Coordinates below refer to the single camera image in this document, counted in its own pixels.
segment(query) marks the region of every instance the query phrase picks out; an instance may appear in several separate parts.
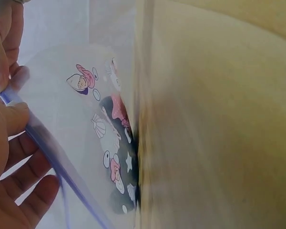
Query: hand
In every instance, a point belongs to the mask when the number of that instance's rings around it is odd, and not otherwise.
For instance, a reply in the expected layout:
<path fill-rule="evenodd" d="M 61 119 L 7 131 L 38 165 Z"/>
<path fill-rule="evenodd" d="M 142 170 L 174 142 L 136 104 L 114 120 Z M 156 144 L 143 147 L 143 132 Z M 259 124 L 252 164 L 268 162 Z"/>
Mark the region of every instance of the hand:
<path fill-rule="evenodd" d="M 51 168 L 42 152 L 26 133 L 20 133 L 29 119 L 25 103 L 15 107 L 0 104 L 0 177 L 26 157 L 31 158 L 17 171 L 0 181 L 0 229 L 33 229 L 54 201 L 59 182 L 55 176 L 44 177 L 19 206 L 15 200 L 38 182 Z"/>
<path fill-rule="evenodd" d="M 9 75 L 19 70 L 17 64 L 23 32 L 23 5 L 13 0 L 0 0 L 0 92 Z"/>

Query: white star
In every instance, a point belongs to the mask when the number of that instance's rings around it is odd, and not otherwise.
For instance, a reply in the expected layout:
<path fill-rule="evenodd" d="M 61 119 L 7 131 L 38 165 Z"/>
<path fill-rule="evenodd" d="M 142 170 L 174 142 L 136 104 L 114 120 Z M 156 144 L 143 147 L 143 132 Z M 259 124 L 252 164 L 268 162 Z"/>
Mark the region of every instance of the white star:
<path fill-rule="evenodd" d="M 129 170 L 133 169 L 132 165 L 132 157 L 129 155 L 129 152 L 127 152 L 127 159 L 126 159 L 126 164 L 127 164 L 127 173 L 129 173 Z"/>

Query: yellow fabric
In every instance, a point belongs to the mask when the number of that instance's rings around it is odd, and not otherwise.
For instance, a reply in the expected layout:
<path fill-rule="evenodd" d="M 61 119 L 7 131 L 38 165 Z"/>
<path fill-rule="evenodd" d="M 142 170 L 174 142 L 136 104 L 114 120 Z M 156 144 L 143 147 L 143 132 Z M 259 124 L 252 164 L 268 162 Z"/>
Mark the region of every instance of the yellow fabric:
<path fill-rule="evenodd" d="M 286 0 L 182 1 L 137 1 L 141 228 L 286 228 Z"/>

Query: cartoon print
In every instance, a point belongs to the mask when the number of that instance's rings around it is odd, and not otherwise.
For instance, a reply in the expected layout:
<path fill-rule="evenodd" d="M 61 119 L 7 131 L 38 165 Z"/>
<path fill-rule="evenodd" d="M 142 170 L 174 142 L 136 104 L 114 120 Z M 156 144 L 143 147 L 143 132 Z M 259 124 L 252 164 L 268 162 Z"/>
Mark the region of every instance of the cartoon print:
<path fill-rule="evenodd" d="M 137 186 L 133 186 L 132 184 L 127 185 L 127 191 L 130 199 L 135 203 L 135 192 Z"/>
<path fill-rule="evenodd" d="M 129 197 L 125 198 L 118 190 L 114 190 L 110 195 L 110 205 L 115 214 L 127 214 L 131 212 L 135 205 Z"/>
<path fill-rule="evenodd" d="M 125 132 L 125 136 L 127 137 L 128 143 L 131 143 L 131 142 L 132 142 L 132 138 L 129 136 L 128 129 L 125 128 L 125 129 L 124 129 L 124 132 Z"/>
<path fill-rule="evenodd" d="M 127 173 L 129 173 L 129 170 L 133 169 L 133 165 L 132 165 L 132 157 L 129 156 L 129 152 L 128 151 L 127 151 L 126 164 L 127 164 Z"/>
<path fill-rule="evenodd" d="M 106 71 L 107 71 L 108 75 L 110 76 L 110 79 L 111 79 L 115 89 L 120 92 L 121 91 L 121 85 L 120 85 L 120 80 L 117 77 L 117 65 L 116 65 L 114 58 L 112 59 L 110 65 L 107 66 Z"/>
<path fill-rule="evenodd" d="M 128 121 L 126 108 L 122 102 L 120 95 L 113 94 L 111 96 L 104 98 L 100 102 L 100 106 L 102 108 L 102 113 L 105 115 L 107 121 L 110 124 L 112 124 L 112 122 L 115 122 L 115 125 L 122 126 L 127 141 L 130 143 L 131 142 L 131 140 L 129 141 L 129 138 L 131 136 L 130 123 Z"/>
<path fill-rule="evenodd" d="M 106 124 L 113 132 L 120 133 L 118 151 L 105 152 L 103 163 L 110 170 L 110 179 L 116 188 L 112 192 L 110 204 L 116 214 L 127 214 L 136 207 L 138 181 L 138 160 L 132 142 L 132 133 L 125 106 L 119 95 L 111 95 L 100 102 Z"/>
<path fill-rule="evenodd" d="M 111 180 L 115 183 L 116 188 L 119 190 L 121 194 L 124 194 L 124 184 L 120 174 L 120 163 L 119 157 L 117 154 L 113 156 L 113 159 L 110 161 L 110 169 L 111 169 Z"/>
<path fill-rule="evenodd" d="M 93 123 L 93 128 L 98 138 L 104 137 L 106 133 L 106 126 L 104 122 L 102 121 L 102 119 L 97 114 L 95 114 L 91 122 Z"/>
<path fill-rule="evenodd" d="M 86 70 L 80 64 L 76 65 L 77 70 L 81 74 L 74 74 L 67 79 L 67 83 L 78 93 L 87 95 L 89 92 L 88 88 L 93 89 L 95 87 L 95 81 L 99 79 L 96 68 L 92 68 L 92 72 Z M 100 92 L 94 88 L 93 95 L 97 101 L 101 100 Z"/>
<path fill-rule="evenodd" d="M 109 151 L 106 151 L 104 153 L 103 164 L 105 168 L 109 168 L 109 165 L 110 165 L 110 152 Z"/>
<path fill-rule="evenodd" d="M 92 91 L 94 98 L 96 99 L 96 101 L 100 101 L 101 100 L 101 95 L 99 90 L 95 89 Z"/>
<path fill-rule="evenodd" d="M 102 123 L 104 123 L 106 129 L 106 133 L 102 138 L 100 138 L 102 150 L 103 152 L 109 151 L 110 158 L 113 158 L 120 148 L 121 136 L 109 123 L 107 123 L 105 120 L 100 120 Z"/>
<path fill-rule="evenodd" d="M 122 102 L 121 96 L 119 94 L 112 94 L 111 98 L 113 102 L 112 118 L 119 118 L 125 128 L 130 128 L 126 108 Z"/>

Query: plastic bag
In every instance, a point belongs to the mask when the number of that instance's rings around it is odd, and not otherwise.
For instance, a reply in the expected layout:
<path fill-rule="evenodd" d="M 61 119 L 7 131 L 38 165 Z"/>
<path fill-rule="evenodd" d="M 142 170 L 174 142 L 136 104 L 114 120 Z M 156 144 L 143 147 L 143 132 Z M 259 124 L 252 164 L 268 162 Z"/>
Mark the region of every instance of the plastic bag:
<path fill-rule="evenodd" d="M 59 46 L 27 66 L 1 98 L 28 103 L 26 131 L 102 228 L 133 228 L 138 160 L 114 53 Z"/>

